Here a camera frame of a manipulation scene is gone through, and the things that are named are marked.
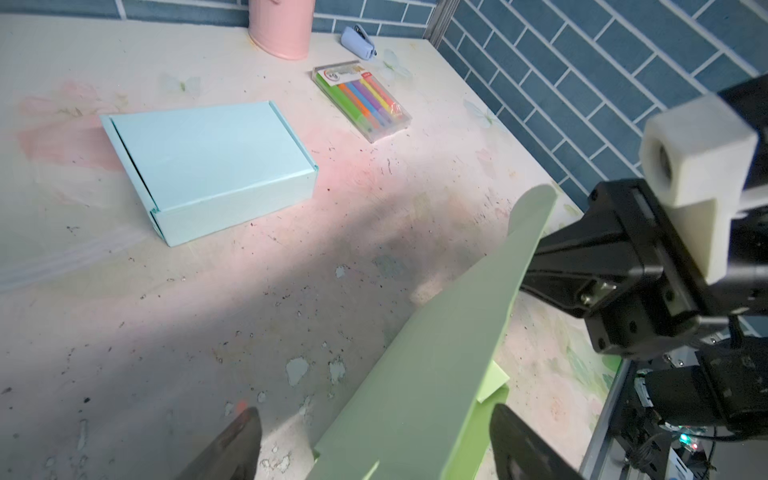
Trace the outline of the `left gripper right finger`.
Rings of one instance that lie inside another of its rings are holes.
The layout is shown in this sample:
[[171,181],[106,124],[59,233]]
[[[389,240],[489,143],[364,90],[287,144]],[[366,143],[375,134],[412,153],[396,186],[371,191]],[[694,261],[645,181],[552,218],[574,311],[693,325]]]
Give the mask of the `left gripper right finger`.
[[583,479],[505,404],[494,406],[489,434],[499,479]]

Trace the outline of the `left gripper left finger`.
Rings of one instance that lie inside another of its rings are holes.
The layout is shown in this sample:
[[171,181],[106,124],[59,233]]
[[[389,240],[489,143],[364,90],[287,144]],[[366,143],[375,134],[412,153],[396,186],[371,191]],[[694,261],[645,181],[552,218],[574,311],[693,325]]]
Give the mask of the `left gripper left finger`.
[[253,480],[259,465],[261,440],[258,409],[248,407],[176,479]]

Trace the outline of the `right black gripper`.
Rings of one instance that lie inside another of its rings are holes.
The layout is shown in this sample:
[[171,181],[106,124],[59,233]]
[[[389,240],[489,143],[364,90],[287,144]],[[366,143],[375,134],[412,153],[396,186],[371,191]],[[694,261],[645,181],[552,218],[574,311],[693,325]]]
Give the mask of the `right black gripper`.
[[596,352],[655,357],[767,313],[767,210],[731,223],[726,275],[708,284],[640,179],[602,182],[584,217],[542,238],[521,289],[584,318]]

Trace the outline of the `light green paper box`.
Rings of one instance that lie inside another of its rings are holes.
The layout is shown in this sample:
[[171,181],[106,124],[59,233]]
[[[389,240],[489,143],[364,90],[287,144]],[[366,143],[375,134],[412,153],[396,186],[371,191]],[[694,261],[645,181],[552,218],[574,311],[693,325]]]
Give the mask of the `light green paper box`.
[[475,478],[509,392],[493,357],[556,200],[526,192],[503,244],[411,316],[316,444],[310,478]]

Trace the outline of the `light blue paper box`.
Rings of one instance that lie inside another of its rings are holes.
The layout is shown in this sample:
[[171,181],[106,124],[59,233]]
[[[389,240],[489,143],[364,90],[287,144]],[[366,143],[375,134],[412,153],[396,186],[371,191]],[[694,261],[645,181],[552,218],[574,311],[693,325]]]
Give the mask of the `light blue paper box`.
[[100,120],[153,228],[170,247],[313,195],[319,167],[271,101]]

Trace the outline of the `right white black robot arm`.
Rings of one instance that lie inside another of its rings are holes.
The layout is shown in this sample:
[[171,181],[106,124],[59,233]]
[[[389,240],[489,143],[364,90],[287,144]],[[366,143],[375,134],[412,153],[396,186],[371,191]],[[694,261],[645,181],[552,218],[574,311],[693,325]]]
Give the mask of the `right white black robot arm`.
[[658,415],[763,439],[767,343],[736,321],[767,312],[765,208],[734,222],[727,249],[725,277],[708,284],[646,181],[602,182],[580,220],[540,241],[522,288],[584,320],[600,354],[641,361],[694,348],[695,365],[646,377]]

